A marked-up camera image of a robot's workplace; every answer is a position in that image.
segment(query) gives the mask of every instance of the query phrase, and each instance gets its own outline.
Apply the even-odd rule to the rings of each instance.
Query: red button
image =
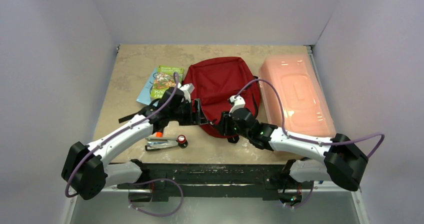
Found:
[[[186,137],[185,137],[184,135],[179,135],[179,136],[176,138],[176,141],[177,141],[178,143],[180,143],[180,144],[183,144],[183,143],[185,143],[185,142],[186,142]]]

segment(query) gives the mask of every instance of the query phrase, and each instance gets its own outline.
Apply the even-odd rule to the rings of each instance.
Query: blue book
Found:
[[[140,94],[137,97],[137,102],[145,105],[149,105],[150,102],[152,102],[152,99],[150,98],[150,95],[152,93],[153,83],[155,83],[156,73],[158,72],[158,68],[155,68],[153,72],[150,74],[150,77],[148,78],[146,84],[144,85],[143,89],[141,89]]]

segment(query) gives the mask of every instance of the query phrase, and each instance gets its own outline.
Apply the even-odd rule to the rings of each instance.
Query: red bag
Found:
[[[200,127],[213,137],[227,138],[229,142],[236,143],[239,137],[234,131],[225,131],[228,128],[227,123],[221,120],[222,113],[232,107],[229,98],[255,78],[240,57],[217,57],[191,65],[183,84],[194,84],[191,98],[200,99],[203,113],[212,123]],[[251,85],[241,93],[241,97],[246,102],[244,107],[257,116],[261,102],[258,85]]]

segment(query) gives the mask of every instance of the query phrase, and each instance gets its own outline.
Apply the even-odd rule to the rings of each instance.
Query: white wall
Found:
[[[339,0],[94,0],[116,43],[315,44]]]
[[[424,0],[341,0],[315,47],[338,131],[386,140],[361,183],[373,224],[423,223]],[[360,144],[368,152],[377,140]]]
[[[69,147],[91,139],[114,60],[92,0],[0,0],[0,217],[57,224]]]

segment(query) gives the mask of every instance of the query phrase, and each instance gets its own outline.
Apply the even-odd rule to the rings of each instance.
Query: clear plastic container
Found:
[[[334,137],[336,129],[326,99],[306,54],[269,56],[259,76],[272,83],[283,105],[285,128],[315,137]],[[281,127],[282,116],[277,97],[266,83],[260,84],[268,122]]]

